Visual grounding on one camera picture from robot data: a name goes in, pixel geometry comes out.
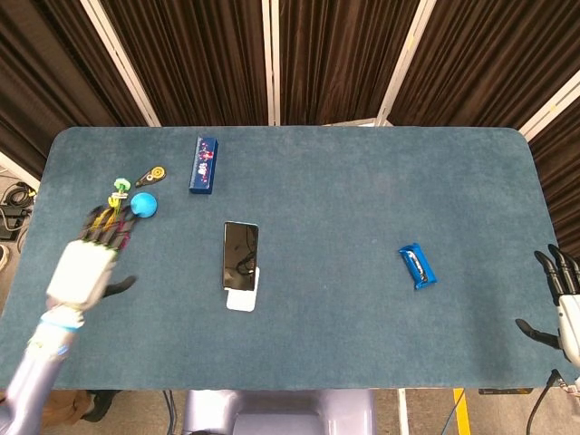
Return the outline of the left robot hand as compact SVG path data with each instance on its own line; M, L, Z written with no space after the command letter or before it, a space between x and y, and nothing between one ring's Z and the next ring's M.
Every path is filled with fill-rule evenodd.
M129 206L117 215L103 206L94 208L57 263L46 290L46 306L53 309L63 305L86 312L103 298L130 289L137 276L129 275L113 284L110 279L139 220Z

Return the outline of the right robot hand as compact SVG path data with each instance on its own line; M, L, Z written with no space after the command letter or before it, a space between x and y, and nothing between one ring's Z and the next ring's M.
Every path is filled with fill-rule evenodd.
M556 308L558 334L541 332L524 319L517 319L518 329L528 338L559 350L579 368L579 262L558 246L547 246L552 258L540 251L534 255L546 276Z

